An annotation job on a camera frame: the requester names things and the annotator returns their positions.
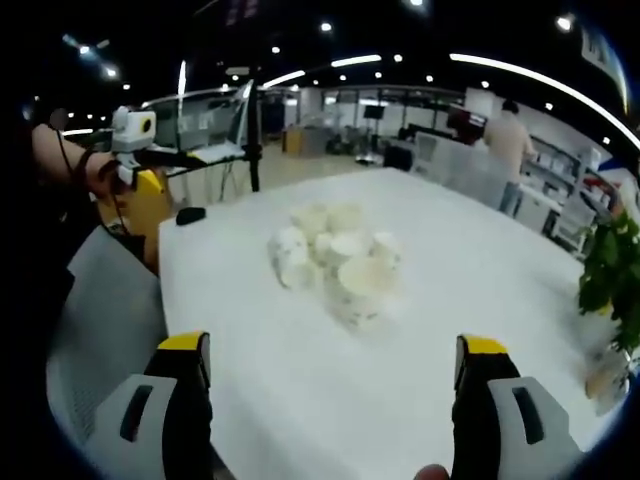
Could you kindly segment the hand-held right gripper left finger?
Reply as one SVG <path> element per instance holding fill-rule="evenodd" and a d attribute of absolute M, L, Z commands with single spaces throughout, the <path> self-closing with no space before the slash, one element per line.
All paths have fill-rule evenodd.
<path fill-rule="evenodd" d="M 212 479 L 210 336 L 161 342 L 97 408 L 86 452 L 102 479 Z"/>

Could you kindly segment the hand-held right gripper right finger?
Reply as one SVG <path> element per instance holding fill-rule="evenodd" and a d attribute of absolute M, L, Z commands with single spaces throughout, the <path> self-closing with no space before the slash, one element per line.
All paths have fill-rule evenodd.
<path fill-rule="evenodd" d="M 582 456 L 569 416 L 498 341 L 456 339 L 452 479 L 564 479 Z"/>

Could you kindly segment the person's left hand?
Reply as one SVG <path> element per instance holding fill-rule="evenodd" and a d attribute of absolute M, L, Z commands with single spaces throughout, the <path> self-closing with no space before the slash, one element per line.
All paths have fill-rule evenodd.
<path fill-rule="evenodd" d="M 124 188 L 118 173 L 118 164 L 110 152 L 92 153 L 87 161 L 86 182 L 90 191 L 98 198 L 120 193 Z"/>

